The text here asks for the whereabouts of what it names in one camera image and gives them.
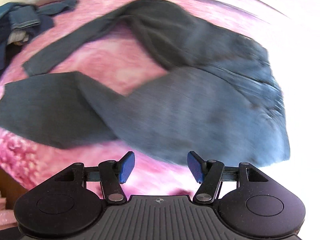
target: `blue cloth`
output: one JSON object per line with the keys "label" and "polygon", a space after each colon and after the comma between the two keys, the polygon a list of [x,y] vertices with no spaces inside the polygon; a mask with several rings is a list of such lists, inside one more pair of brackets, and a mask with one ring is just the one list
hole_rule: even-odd
{"label": "blue cloth", "polygon": [[[122,96],[80,72],[46,74],[119,21],[167,75]],[[169,1],[128,3],[53,42],[23,67],[30,77],[6,84],[0,127],[35,142],[66,149],[118,138],[182,165],[191,150],[226,166],[261,167],[290,157],[282,92],[267,50]]]}
{"label": "blue cloth", "polygon": [[0,75],[7,68],[12,57],[21,50],[21,46],[7,44],[12,31],[24,30],[28,34],[27,43],[29,43],[34,37],[54,26],[51,16],[65,10],[72,10],[75,6],[76,0],[65,0],[41,8],[16,2],[0,6]]}

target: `bed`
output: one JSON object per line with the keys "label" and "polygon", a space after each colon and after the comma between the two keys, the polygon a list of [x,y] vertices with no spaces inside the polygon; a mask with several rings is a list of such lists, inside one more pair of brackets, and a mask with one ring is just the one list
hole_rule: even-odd
{"label": "bed", "polygon": [[[36,52],[81,25],[130,1],[132,0],[78,0],[74,11],[56,16],[55,27],[36,37],[12,60],[1,77],[0,94],[3,94],[6,83],[27,78],[21,65]],[[311,38],[311,33],[313,37],[316,35],[319,37],[319,32],[314,27],[316,24],[309,24],[310,15],[313,15],[309,13],[313,8],[310,4],[314,1],[292,0],[295,3],[292,2],[287,7],[285,5],[288,0],[277,0],[279,6],[274,0],[169,1],[215,25],[251,37],[268,49],[274,76],[284,92],[291,159],[265,167],[262,171],[306,202],[309,197],[309,194],[303,190],[303,188],[306,189],[306,185],[301,185],[301,189],[296,187],[297,181],[299,184],[303,181],[298,180],[300,175],[297,173],[292,175],[291,180],[295,180],[293,183],[288,180],[287,172],[295,171],[300,167],[301,152],[309,152],[313,147],[311,143],[306,144],[312,141],[310,138],[313,135],[306,135],[299,131],[309,129],[306,123],[311,121],[314,111],[311,106],[313,104],[311,91],[315,83],[310,80],[315,77],[308,75],[308,82],[303,82],[300,77],[306,65],[308,65],[308,72],[317,71],[314,68],[312,54],[315,53],[315,49],[310,44],[316,39]],[[268,1],[272,3],[271,6],[266,4]],[[296,4],[302,4],[302,9],[292,8]],[[147,81],[166,74],[166,71],[143,49],[125,24],[116,26],[105,37],[82,46],[54,68],[52,73],[70,71],[80,71],[123,95]],[[300,80],[299,87],[297,87],[297,80]],[[301,102],[302,104],[308,102],[308,116],[303,114],[305,108]],[[303,121],[297,121],[299,117],[303,117]],[[133,149],[123,141],[61,150],[37,144],[0,129],[0,166],[27,189],[32,189],[72,163],[82,162],[85,166],[97,166],[105,160],[119,160],[130,150]],[[127,196],[189,194],[192,197],[196,192],[199,185],[187,167],[162,163],[143,153],[134,152],[135,168],[127,183],[122,185]],[[224,189],[225,192],[232,187],[229,185],[229,188]],[[90,183],[88,188],[102,197],[99,183]]]}

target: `crosshair marking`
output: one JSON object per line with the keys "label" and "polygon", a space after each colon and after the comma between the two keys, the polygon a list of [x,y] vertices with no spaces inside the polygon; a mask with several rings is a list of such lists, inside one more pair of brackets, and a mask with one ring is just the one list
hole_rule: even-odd
{"label": "crosshair marking", "polygon": [[161,204],[165,200],[163,198],[157,198],[155,201],[158,202],[159,204]]}

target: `round button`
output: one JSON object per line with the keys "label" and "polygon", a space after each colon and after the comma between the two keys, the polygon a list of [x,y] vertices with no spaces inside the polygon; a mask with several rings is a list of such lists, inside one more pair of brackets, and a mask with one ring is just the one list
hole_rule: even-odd
{"label": "round button", "polygon": [[122,194],[119,194],[119,193],[114,193],[114,194],[111,194],[111,195],[109,195],[109,197],[108,197],[108,199],[110,200],[110,201],[121,201],[121,200],[123,200],[123,195]]}
{"label": "round button", "polygon": [[209,194],[206,194],[206,193],[198,194],[198,195],[196,196],[196,198],[197,198],[197,200],[203,201],[203,202],[209,201],[209,200],[212,199],[212,197],[211,197]]}
{"label": "round button", "polygon": [[73,208],[75,201],[72,197],[63,194],[52,194],[41,198],[37,207],[46,214],[61,214]]}
{"label": "round button", "polygon": [[275,216],[283,210],[281,200],[268,195],[251,197],[247,200],[246,206],[252,213],[263,217]]}

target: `blue gripper pad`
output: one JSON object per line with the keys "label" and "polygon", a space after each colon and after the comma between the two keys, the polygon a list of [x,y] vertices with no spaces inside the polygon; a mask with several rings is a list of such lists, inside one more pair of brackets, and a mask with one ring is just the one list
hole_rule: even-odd
{"label": "blue gripper pad", "polygon": [[135,164],[134,152],[128,152],[124,157],[125,159],[122,162],[122,166],[119,174],[119,182],[121,184],[126,183]]}
{"label": "blue gripper pad", "polygon": [[204,180],[204,174],[202,172],[201,163],[198,162],[190,152],[188,153],[187,162],[188,168],[196,179],[196,182],[202,183]]}

